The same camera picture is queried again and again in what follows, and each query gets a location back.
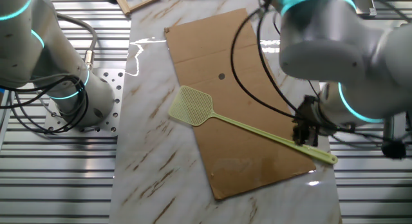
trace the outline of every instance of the metal mounting plate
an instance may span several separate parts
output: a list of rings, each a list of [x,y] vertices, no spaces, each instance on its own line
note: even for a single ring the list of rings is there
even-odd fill
[[[67,133],[58,135],[47,135],[50,138],[67,138],[67,137],[113,137],[118,135],[118,127],[120,123],[120,111],[122,107],[123,88],[125,70],[122,69],[93,69],[93,73],[106,80],[115,94],[115,104],[113,109],[101,123],[93,127],[73,128]],[[53,112],[58,113],[54,101],[50,100],[49,108]],[[44,128],[52,127],[54,130],[62,127],[66,121],[60,117],[53,117],[47,112]]]

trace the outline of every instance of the cable connector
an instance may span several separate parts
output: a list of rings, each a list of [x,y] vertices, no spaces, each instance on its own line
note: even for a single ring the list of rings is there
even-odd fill
[[[93,71],[93,62],[95,61],[95,52],[93,50],[86,51],[86,57],[84,58],[84,62],[88,67],[88,70]]]

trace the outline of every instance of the cardboard sheet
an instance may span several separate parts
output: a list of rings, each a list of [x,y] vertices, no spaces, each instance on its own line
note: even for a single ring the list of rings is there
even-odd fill
[[[241,9],[166,28],[179,83],[210,94],[217,114],[292,139],[291,118],[255,102],[234,80],[230,46],[246,17]],[[289,112],[263,70],[250,23],[236,44],[235,67],[251,93]],[[306,155],[215,118],[194,127],[194,134],[217,200],[315,170]]]

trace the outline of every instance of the fly swatter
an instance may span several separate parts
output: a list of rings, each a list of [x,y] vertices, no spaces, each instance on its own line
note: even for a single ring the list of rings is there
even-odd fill
[[[284,144],[318,160],[330,164],[337,163],[337,157],[330,153],[326,153],[322,150],[308,145],[298,146],[291,140],[287,140],[285,138],[259,130],[255,127],[250,127],[246,124],[242,124],[241,122],[237,122],[235,120],[231,120],[227,117],[216,114],[213,111],[212,97],[206,93],[190,88],[189,86],[182,86],[180,88],[179,93],[177,94],[172,103],[172,106],[169,109],[169,115],[192,126],[200,126],[209,118],[218,118],[230,124],[236,125],[243,129],[252,131],[253,133],[256,133],[258,135]]]

